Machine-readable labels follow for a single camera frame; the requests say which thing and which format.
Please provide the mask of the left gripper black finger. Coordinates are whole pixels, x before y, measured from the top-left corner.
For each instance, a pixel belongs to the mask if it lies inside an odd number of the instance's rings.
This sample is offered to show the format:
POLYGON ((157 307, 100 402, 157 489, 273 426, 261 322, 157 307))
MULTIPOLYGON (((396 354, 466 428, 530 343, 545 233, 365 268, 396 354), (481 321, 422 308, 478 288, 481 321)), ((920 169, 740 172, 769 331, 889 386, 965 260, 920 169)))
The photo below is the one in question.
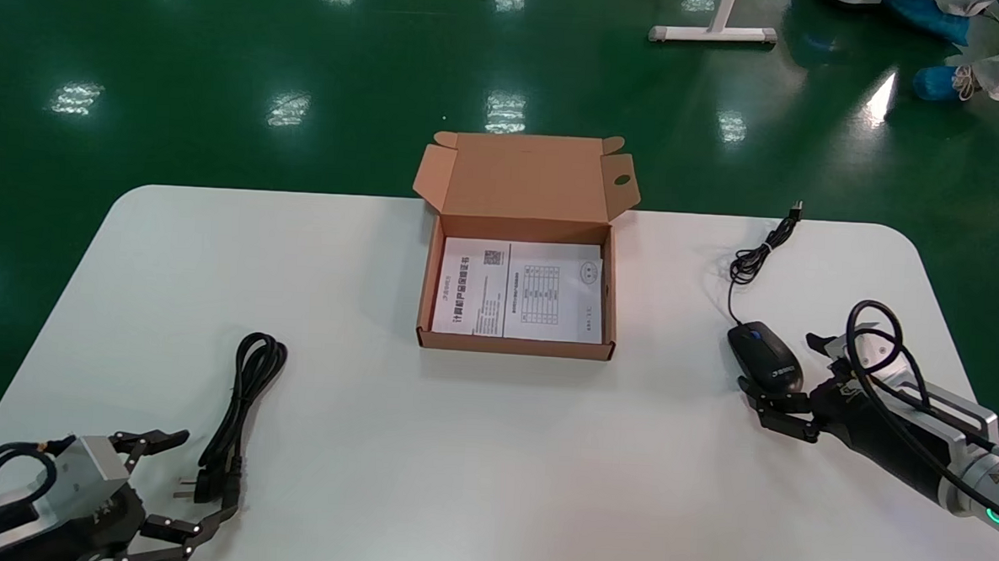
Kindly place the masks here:
POLYGON ((126 454, 124 463, 126 471, 133 472, 142 457, 150 457, 180 447, 189 437, 189 430, 175 431, 173 434, 166 434, 160 430, 151 430, 142 434, 116 431, 110 435, 110 444, 117 453, 126 454))
POLYGON ((144 553, 120 551, 112 557, 112 561, 188 561, 202 544, 214 537, 219 526, 233 518, 237 512, 239 506, 225 507, 196 524, 149 515, 143 520, 138 534, 144 538, 172 543, 173 546, 144 553))

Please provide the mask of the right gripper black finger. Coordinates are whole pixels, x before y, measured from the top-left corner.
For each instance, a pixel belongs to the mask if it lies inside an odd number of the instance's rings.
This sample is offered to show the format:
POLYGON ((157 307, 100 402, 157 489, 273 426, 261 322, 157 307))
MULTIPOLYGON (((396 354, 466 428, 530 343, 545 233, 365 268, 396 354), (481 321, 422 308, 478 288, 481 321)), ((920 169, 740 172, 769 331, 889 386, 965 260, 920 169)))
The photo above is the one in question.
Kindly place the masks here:
POLYGON ((819 441, 820 425, 815 418, 807 418, 813 414, 808 394, 769 393, 748 377, 738 377, 738 384, 763 428, 800 442, 819 441))
POLYGON ((852 368, 850 360, 850 350, 847 347, 846 335, 820 336, 820 334, 807 333, 804 336, 805 343, 812 351, 825 357, 830 363, 829 367, 852 368))

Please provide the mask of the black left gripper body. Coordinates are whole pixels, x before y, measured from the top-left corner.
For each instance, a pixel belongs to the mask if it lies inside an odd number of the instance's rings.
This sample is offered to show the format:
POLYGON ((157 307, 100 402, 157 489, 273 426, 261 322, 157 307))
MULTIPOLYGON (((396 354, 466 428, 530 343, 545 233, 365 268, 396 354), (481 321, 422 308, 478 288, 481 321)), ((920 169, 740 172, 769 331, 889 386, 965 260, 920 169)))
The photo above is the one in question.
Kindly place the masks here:
POLYGON ((53 532, 50 561, 99 561, 126 551, 146 511, 131 484, 123 484, 87 515, 53 532))

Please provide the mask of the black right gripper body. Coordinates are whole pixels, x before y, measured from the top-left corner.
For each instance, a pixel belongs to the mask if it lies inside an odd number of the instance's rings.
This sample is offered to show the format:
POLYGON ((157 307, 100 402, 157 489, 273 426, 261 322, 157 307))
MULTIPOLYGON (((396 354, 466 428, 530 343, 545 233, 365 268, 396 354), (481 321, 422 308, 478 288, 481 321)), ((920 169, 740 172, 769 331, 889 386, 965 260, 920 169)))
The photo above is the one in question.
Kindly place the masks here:
POLYGON ((836 436, 847 448, 870 459, 930 502, 941 502, 942 487, 946 483, 939 473, 885 423, 882 414, 861 390, 846 394, 838 382, 824 381, 811 391, 810 406, 822 430, 836 436))

